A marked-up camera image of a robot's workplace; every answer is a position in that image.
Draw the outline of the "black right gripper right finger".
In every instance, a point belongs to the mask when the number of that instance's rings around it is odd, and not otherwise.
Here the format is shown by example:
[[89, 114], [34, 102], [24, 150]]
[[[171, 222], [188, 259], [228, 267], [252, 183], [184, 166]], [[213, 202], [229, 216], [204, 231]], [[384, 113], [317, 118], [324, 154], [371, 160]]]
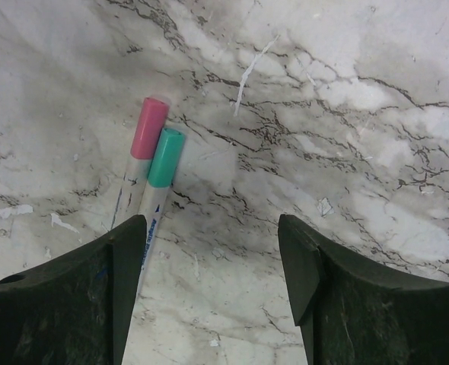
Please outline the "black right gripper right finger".
[[278, 238], [309, 364], [449, 364], [449, 283], [382, 265], [290, 214]]

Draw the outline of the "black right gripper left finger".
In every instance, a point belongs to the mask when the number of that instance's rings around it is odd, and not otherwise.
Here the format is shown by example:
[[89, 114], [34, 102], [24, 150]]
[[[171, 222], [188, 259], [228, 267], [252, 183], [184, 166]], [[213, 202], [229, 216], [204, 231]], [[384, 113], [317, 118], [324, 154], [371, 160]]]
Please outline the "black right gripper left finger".
[[0, 280], [0, 364], [120, 364], [146, 239], [135, 215]]

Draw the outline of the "teal cap marker pen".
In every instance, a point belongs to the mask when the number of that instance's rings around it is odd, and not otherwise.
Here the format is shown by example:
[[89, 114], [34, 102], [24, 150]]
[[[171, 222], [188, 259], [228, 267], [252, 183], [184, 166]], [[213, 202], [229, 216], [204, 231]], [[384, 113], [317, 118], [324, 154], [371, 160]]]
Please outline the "teal cap marker pen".
[[157, 236], [159, 221], [161, 220], [167, 195], [180, 161], [185, 139], [186, 136], [181, 131], [164, 127], [161, 130], [154, 159], [151, 162], [139, 207], [139, 213], [146, 219], [147, 233], [144, 241], [144, 255], [136, 297], [139, 297], [143, 286], [151, 249]]

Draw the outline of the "pink cap marker pen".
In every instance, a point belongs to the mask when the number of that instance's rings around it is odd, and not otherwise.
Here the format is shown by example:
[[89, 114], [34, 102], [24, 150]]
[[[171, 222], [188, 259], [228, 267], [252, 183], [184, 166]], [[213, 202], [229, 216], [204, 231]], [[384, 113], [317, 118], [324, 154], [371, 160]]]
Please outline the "pink cap marker pen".
[[148, 171], [169, 109], [170, 103], [163, 97], [151, 96], [143, 101], [116, 201], [112, 229], [139, 212]]

